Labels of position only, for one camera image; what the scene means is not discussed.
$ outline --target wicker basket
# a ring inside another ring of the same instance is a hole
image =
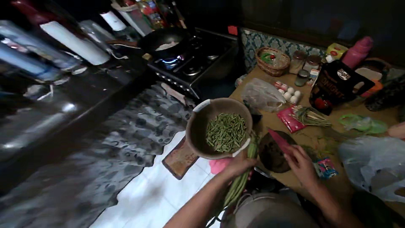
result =
[[[257,65],[259,65],[260,69],[262,69],[264,72],[268,73],[270,76],[280,77],[281,75],[283,75],[283,73],[286,71],[286,69],[290,65],[291,60],[288,57],[288,55],[283,53],[281,55],[282,65],[279,67],[274,67],[274,66],[267,64],[260,58],[260,56],[263,53],[281,53],[281,51],[278,49],[275,49],[275,48],[271,48],[271,47],[261,47],[256,51],[256,60],[257,60]]]

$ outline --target white egg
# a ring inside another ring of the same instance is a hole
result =
[[[286,99],[286,100],[289,100],[290,98],[291,98],[291,93],[289,93],[289,92],[286,92],[286,93],[284,93],[284,98]]]
[[[299,90],[295,91],[294,96],[300,97],[300,96],[301,96],[301,92],[300,92]]]
[[[291,101],[291,103],[293,103],[293,104],[297,104],[298,103],[298,97],[297,96],[292,96],[291,98],[290,98],[290,101]]]
[[[293,87],[290,87],[290,88],[288,88],[287,89],[287,92],[289,92],[289,93],[291,93],[291,94],[294,94],[294,88]]]

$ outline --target gas stove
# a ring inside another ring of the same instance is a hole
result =
[[[236,37],[196,28],[185,53],[172,59],[153,58],[148,66],[177,92],[198,101],[199,82],[226,77],[237,52]]]

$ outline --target pink thermos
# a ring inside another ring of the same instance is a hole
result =
[[[367,57],[372,47],[373,39],[371,37],[363,37],[353,47],[349,48],[342,62],[353,69]]]

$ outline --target black countertop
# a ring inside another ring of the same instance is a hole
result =
[[[91,130],[155,80],[138,56],[117,60],[114,67],[90,67],[54,86],[53,97],[7,116],[0,125],[0,172],[6,193],[38,167],[57,162],[66,147]]]

